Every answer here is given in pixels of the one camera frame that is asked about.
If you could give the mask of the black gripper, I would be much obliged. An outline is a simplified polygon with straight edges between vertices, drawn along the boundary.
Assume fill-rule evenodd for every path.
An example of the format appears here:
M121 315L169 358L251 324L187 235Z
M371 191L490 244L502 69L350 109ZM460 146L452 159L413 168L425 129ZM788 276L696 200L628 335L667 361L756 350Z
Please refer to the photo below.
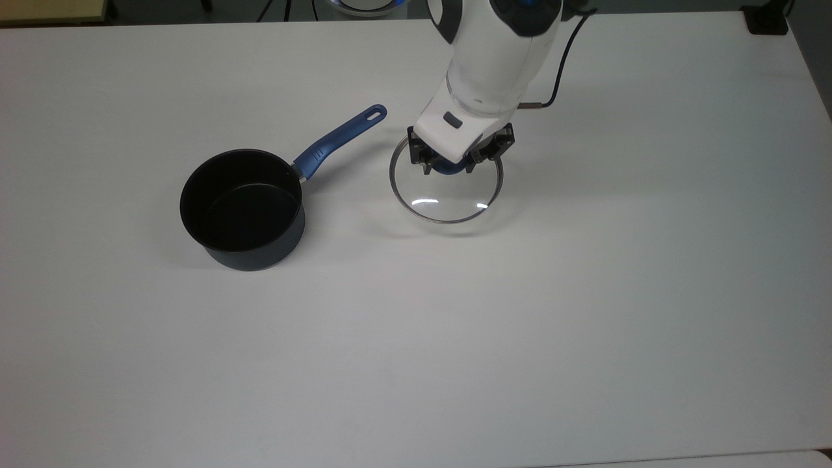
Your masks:
M423 139L418 137L412 127L408 127L406 139L410 163L422 166L422 174L426 177L432 172L441 175L456 175L460 172L472 173L476 165L484 162L494 162L501 166L501 157L516 142L514 128L508 123L493 136L475 144L466 152L461 162L450 162L439 152L429 148Z

